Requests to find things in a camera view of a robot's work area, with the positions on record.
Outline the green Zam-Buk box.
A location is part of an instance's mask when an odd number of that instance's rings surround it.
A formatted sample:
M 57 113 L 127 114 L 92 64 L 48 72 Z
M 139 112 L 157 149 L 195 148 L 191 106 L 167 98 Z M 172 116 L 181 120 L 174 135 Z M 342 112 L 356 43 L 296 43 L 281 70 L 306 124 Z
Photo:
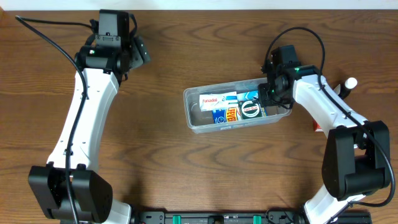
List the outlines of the green Zam-Buk box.
M 263 117 L 262 108 L 257 100 L 240 101 L 238 105 L 242 119 Z

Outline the clear plastic container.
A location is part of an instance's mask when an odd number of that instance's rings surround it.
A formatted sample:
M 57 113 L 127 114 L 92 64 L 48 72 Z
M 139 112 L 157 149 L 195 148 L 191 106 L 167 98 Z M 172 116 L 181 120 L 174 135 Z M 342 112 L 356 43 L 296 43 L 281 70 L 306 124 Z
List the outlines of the clear plastic container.
M 276 123 L 281 118 L 288 116 L 291 110 L 278 106 L 265 107 L 266 117 L 233 121 L 230 123 L 218 123 L 213 121 L 212 111 L 202 111 L 199 105 L 199 96 L 211 93 L 227 93 L 235 91 L 244 93 L 256 91 L 258 84 L 265 83 L 266 78 L 257 78 L 252 80 L 243 80 L 238 82 L 220 83 L 215 85 L 199 86 L 188 88 L 184 91 L 185 114 L 187 125 L 194 133 L 209 133 L 227 129 L 236 129 L 246 126 L 257 126 L 262 124 Z

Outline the red Panadol box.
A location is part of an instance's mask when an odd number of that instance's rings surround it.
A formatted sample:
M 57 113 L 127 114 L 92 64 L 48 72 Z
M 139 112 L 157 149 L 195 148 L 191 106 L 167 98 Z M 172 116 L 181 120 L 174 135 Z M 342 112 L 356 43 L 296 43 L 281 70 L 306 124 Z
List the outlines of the red Panadol box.
M 323 131 L 322 128 L 320 127 L 320 125 L 315 120 L 313 120 L 313 130 L 315 132 L 322 132 Z

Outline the white Panadol packet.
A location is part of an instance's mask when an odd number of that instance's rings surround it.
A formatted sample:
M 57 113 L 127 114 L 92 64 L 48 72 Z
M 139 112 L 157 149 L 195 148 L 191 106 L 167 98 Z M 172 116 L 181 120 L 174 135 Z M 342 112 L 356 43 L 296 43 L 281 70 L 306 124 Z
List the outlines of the white Panadol packet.
M 232 91 L 227 93 L 202 94 L 199 96 L 199 105 L 202 111 L 223 110 L 237 107 L 237 93 Z

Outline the blue fever medicine box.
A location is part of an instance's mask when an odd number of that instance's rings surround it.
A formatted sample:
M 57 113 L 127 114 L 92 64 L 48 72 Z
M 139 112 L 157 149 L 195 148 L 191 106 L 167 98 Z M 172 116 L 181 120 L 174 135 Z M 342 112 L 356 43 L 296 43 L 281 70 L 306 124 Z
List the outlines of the blue fever medicine box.
M 257 100 L 258 101 L 258 91 L 248 91 L 244 93 L 237 94 L 238 103 L 240 101 L 247 101 L 247 100 Z M 266 110 L 261 106 L 263 117 L 267 116 Z M 239 105 L 235 108 L 228 108 L 223 110 L 213 110 L 213 121 L 215 124 L 218 123 L 230 123 L 233 121 L 241 121 L 245 120 L 241 117 L 241 112 L 239 110 Z

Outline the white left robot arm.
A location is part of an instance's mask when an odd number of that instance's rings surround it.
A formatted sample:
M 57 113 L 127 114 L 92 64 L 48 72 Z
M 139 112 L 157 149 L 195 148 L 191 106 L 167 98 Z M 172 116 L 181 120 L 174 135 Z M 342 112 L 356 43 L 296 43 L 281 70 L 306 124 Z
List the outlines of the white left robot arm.
M 70 61 L 76 69 L 72 103 L 60 138 L 28 183 L 44 215 L 61 223 L 137 223 L 133 208 L 113 197 L 98 174 L 106 117 L 129 72 L 150 61 L 133 14 L 102 9 L 92 33 Z

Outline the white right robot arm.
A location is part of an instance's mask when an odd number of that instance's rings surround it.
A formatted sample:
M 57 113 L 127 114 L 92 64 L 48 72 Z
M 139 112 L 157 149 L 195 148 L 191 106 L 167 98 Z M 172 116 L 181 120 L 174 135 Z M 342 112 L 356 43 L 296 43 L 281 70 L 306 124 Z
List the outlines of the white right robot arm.
M 385 206 L 394 196 L 388 127 L 353 111 L 317 67 L 300 63 L 293 45 L 268 51 L 262 72 L 267 81 L 258 86 L 260 104 L 287 110 L 300 104 L 327 137 L 321 189 L 299 211 L 283 212 L 282 222 L 371 223 L 368 212 L 348 209 L 386 187 L 390 194 L 377 206 Z

